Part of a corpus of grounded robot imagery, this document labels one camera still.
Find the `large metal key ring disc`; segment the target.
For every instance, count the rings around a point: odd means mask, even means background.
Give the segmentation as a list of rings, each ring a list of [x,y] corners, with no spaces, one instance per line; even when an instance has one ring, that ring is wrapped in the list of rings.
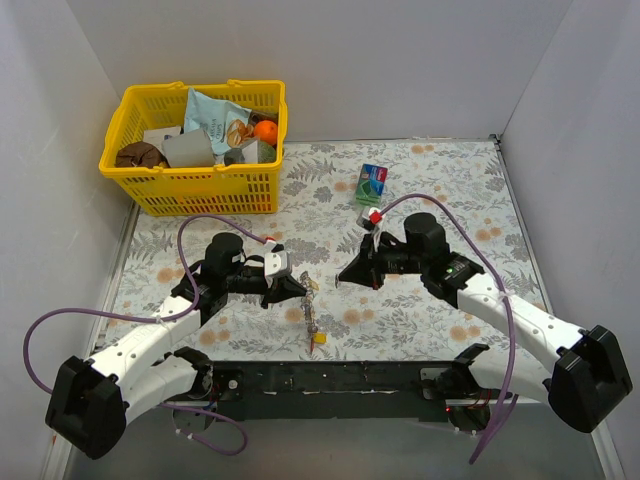
[[[316,290],[316,283],[311,279],[308,271],[304,271],[299,278],[299,282],[305,288],[306,293],[301,300],[301,309],[304,314],[307,331],[310,336],[313,336],[318,332],[318,327],[315,320],[315,310],[313,305],[314,292]]]

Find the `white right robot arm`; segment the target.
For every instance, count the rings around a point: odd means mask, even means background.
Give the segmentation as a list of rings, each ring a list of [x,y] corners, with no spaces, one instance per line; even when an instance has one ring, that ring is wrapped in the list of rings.
[[[376,208],[365,211],[359,223],[367,232],[338,281],[377,290],[389,274],[416,274],[433,297],[504,334],[513,333],[517,345],[541,365],[534,373],[519,373],[514,362],[475,344],[428,381],[432,394],[471,398],[500,389],[509,376],[509,393],[545,403],[565,424],[590,433],[632,392],[623,353],[610,330],[601,325],[586,330],[501,292],[481,265],[450,249],[434,215],[408,216],[404,240],[383,230]]]

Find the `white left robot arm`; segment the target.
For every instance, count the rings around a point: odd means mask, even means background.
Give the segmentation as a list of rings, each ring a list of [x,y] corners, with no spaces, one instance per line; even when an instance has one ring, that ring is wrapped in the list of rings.
[[[106,455],[126,427],[174,397],[200,401],[214,395],[214,367],[202,352],[178,348],[223,309],[232,294],[257,295],[262,308],[303,297],[283,245],[272,239],[262,255],[245,256],[240,236],[215,235],[202,260],[144,323],[87,359],[60,367],[46,424],[91,459]]]

